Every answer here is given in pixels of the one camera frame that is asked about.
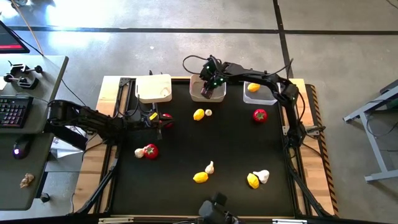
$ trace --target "wooden table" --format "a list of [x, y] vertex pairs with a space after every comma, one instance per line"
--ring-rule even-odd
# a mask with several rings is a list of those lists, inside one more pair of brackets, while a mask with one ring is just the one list
[[[116, 98], [119, 89], [119, 81], [122, 77], [115, 76], [105, 76], [103, 79], [103, 84], [101, 87], [101, 91], [99, 93], [98, 103], [96, 109], [104, 114], [113, 115], [114, 106], [116, 103]], [[294, 84], [296, 84], [304, 97], [306, 110], [302, 121], [306, 126], [313, 126], [314, 122], [312, 119], [312, 113], [308, 102], [307, 91], [305, 88], [304, 80], [302, 79], [290, 79]], [[127, 98], [127, 87], [125, 86], [123, 89], [121, 107], [120, 110], [124, 110], [125, 100]], [[301, 100], [297, 101], [297, 109], [299, 113], [303, 110], [303, 104]], [[317, 107], [316, 96], [314, 98], [315, 106]], [[318, 122], [320, 121], [319, 111], [316, 111]], [[324, 136], [321, 135], [322, 142], [325, 142]], [[98, 144], [102, 140], [99, 137], [95, 137], [92, 141], [89, 142], [87, 147], [94, 146]], [[317, 140], [312, 138], [305, 138], [304, 143], [308, 146], [316, 149], [319, 149], [319, 143]], [[335, 202], [335, 196], [333, 194], [333, 184], [330, 174], [330, 167], [328, 165], [328, 157], [326, 146], [322, 143], [324, 159], [326, 162], [326, 171], [322, 162], [322, 159], [318, 154], [314, 153], [311, 149], [302, 146], [300, 148], [305, 178], [307, 181], [307, 186], [311, 190], [312, 194], [314, 194], [315, 198], [320, 202], [323, 208], [329, 212], [330, 214], [338, 215], [337, 204]], [[105, 157], [105, 145], [100, 145], [95, 147], [89, 151], [87, 151], [84, 155], [84, 160], [81, 165], [81, 171], [79, 175], [79, 179], [76, 185], [75, 195], [73, 197], [73, 203], [75, 208], [79, 209], [83, 204], [89, 199], [91, 194], [97, 188], [100, 182], [101, 169], [104, 162]], [[116, 152], [116, 147], [112, 149], [111, 159], [114, 158], [114, 153]], [[300, 210], [305, 213], [303, 194], [300, 188], [296, 185], [297, 188], [297, 197]], [[103, 212], [105, 210], [106, 201], [108, 199], [109, 193], [109, 184], [105, 188], [103, 192], [102, 202], [100, 206], [100, 211]]]

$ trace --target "black mat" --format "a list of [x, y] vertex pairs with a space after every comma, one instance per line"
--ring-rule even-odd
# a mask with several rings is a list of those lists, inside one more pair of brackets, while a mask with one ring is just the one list
[[[222, 103], [193, 102], [188, 85], [173, 84], [172, 92], [171, 102], [159, 104], [175, 119], [163, 140], [156, 140], [155, 131], [140, 131], [125, 142], [111, 213], [196, 216], [204, 200], [221, 192], [228, 197], [227, 209], [239, 216], [293, 216], [278, 107], [245, 104], [242, 85], [228, 85]], [[199, 108], [213, 115], [194, 121]], [[258, 108], [268, 112], [264, 124], [252, 119]], [[159, 148], [157, 160], [136, 159], [134, 150], [149, 143]], [[193, 176], [210, 161], [215, 173], [196, 184]], [[263, 169], [271, 173], [268, 183], [250, 189], [246, 176]]]

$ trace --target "gray desk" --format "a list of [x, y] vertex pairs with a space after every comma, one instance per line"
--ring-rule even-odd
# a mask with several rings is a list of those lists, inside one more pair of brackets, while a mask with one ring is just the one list
[[[12, 63], [24, 63], [30, 68], [40, 65], [44, 70], [43, 75], [35, 73], [40, 80], [36, 89], [24, 90], [7, 83], [5, 88], [0, 90], [0, 95], [25, 92], [47, 101], [55, 99], [68, 63], [68, 57], [65, 56], [0, 55], [0, 59], [0, 74], [9, 72], [8, 60]], [[53, 134], [42, 133], [46, 120], [46, 102], [34, 99], [23, 130], [0, 129], [0, 210], [27, 210], [40, 190], [45, 180], [44, 169], [54, 137]], [[37, 133], [37, 135], [29, 155], [17, 160], [12, 156], [12, 148], [22, 133]], [[20, 189], [19, 183], [26, 173], [33, 174], [35, 179], [29, 187]]]
[[[29, 68], [34, 68], [40, 65], [43, 68], [43, 74], [31, 72], [27, 76], [28, 79], [34, 75], [39, 79], [39, 84], [34, 90], [25, 90], [19, 87], [16, 83], [7, 83], [3, 90], [0, 90], [0, 95], [15, 95], [16, 93], [28, 93], [32, 96], [39, 97], [43, 100], [51, 101], [55, 99], [58, 88], [60, 86], [63, 73], [67, 67], [69, 58], [66, 56], [41, 56], [41, 55], [0, 55], [0, 75], [3, 76], [10, 72], [10, 64], [8, 60], [13, 63], [24, 63]], [[0, 133], [26, 133], [36, 134], [44, 129], [47, 120], [47, 103], [34, 99], [29, 116], [26, 120], [25, 126], [22, 129], [1, 128]]]
[[[39, 189], [45, 163], [50, 153], [53, 134], [38, 134], [25, 159], [14, 159], [12, 147], [18, 134], [0, 135], [0, 210], [28, 210]], [[20, 189], [26, 173], [35, 179], [29, 187]]]

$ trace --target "concrete floor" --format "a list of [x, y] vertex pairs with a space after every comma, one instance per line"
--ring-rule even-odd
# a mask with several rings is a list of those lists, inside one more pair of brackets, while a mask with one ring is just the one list
[[[34, 3], [22, 8], [32, 26], [277, 29], [272, 0]], [[398, 30], [398, 10], [382, 0], [279, 0], [279, 4], [285, 29]], [[0, 19], [5, 24], [25, 26], [7, 1], [0, 0], [0, 9]], [[17, 33], [35, 44], [29, 32]], [[45, 54], [69, 56], [64, 80], [92, 108], [104, 75], [146, 75], [149, 70], [188, 75], [181, 62], [190, 54], [203, 57], [213, 54], [223, 61], [255, 70], [274, 71], [284, 63], [277, 34], [36, 32], [36, 35]], [[340, 215], [397, 223], [398, 178], [365, 183], [364, 175], [379, 172], [379, 168], [363, 129], [345, 124], [342, 117], [372, 100], [380, 88], [397, 79], [398, 36], [287, 35], [286, 38], [289, 54], [294, 58], [294, 77], [304, 78], [318, 90]], [[193, 70], [201, 64], [192, 60], [188, 66]], [[76, 101], [64, 86], [57, 98]], [[66, 170], [79, 170], [76, 161], [81, 157], [73, 158], [58, 162]], [[35, 200], [26, 212], [0, 212], [0, 220], [68, 213], [77, 176], [77, 173], [50, 174], [45, 191], [53, 196], [51, 203], [43, 205]]]

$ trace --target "yellow toy fruit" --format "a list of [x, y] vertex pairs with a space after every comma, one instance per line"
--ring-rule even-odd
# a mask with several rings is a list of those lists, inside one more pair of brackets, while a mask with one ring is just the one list
[[257, 83], [250, 83], [248, 85], [248, 90], [252, 93], [254, 93], [255, 91], [258, 91], [260, 89], [260, 84]]
[[197, 173], [197, 174], [195, 174], [195, 175], [193, 176], [193, 180], [194, 180], [196, 183], [198, 183], [198, 184], [204, 183], [204, 182], [206, 182], [208, 179], [209, 179], [209, 176], [207, 175], [206, 172], [199, 172], [199, 173]]
[[252, 173], [248, 175], [248, 183], [253, 189], [257, 189], [260, 186], [259, 179]]
[[203, 109], [197, 109], [193, 114], [193, 119], [195, 121], [200, 121], [205, 116], [205, 111]]

